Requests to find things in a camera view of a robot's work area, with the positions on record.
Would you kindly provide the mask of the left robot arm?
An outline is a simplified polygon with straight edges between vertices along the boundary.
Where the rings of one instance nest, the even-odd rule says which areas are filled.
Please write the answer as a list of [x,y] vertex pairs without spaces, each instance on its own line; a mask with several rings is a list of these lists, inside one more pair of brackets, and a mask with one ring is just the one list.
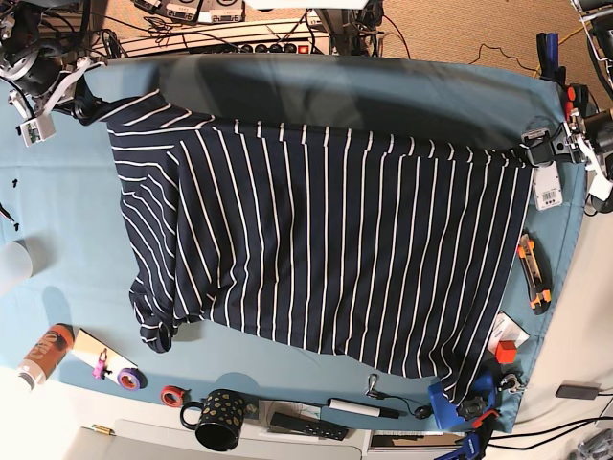
[[[612,3],[574,1],[572,5],[579,14],[579,31],[585,34],[590,62],[605,92],[611,95]],[[612,193],[612,110],[588,112],[588,88],[568,83],[565,69],[559,65],[561,44],[556,34],[536,37],[540,77],[557,85],[564,120],[552,131],[537,128],[524,133],[522,147],[537,167],[582,163],[594,174],[588,193],[605,201]]]

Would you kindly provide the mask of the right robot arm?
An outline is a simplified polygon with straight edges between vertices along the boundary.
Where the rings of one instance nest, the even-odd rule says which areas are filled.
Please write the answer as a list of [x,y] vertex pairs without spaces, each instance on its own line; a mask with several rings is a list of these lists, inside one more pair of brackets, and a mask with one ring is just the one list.
[[106,64],[91,48],[94,12],[91,1],[1,3],[1,82],[24,122],[56,112],[88,126],[100,116],[104,102],[85,80]]

